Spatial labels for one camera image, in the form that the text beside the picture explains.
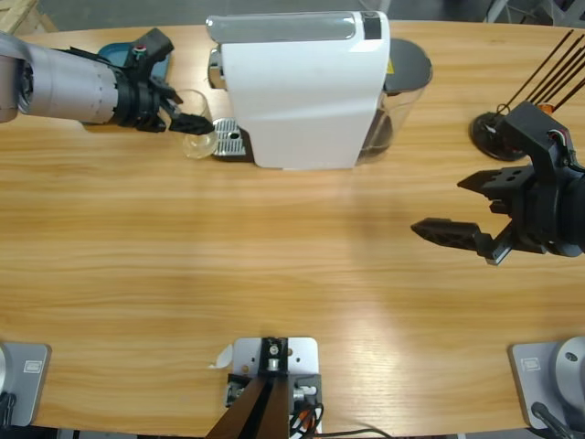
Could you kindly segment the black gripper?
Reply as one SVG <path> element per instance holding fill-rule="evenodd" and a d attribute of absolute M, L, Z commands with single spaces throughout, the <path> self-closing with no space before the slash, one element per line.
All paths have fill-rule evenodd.
<path fill-rule="evenodd" d="M 458 187 L 488 198 L 493 213 L 506 214 L 510 223 L 493 240 L 471 222 L 426 218 L 410 226 L 425 241 L 442 247 L 476 252 L 499 265 L 512 250 L 559 255 L 559 246 L 542 230 L 547 213 L 538 207 L 540 184 L 532 166 L 512 166 L 478 171 Z"/>
<path fill-rule="evenodd" d="M 175 104 L 183 100 L 176 90 L 160 77 L 137 79 L 134 71 L 114 70 L 118 101 L 113 109 L 111 124 L 148 133 L 166 130 L 165 121 L 159 115 L 161 109 L 173 112 Z M 183 134 L 210 134 L 213 123 L 204 116 L 180 113 L 171 117 L 169 130 Z"/>

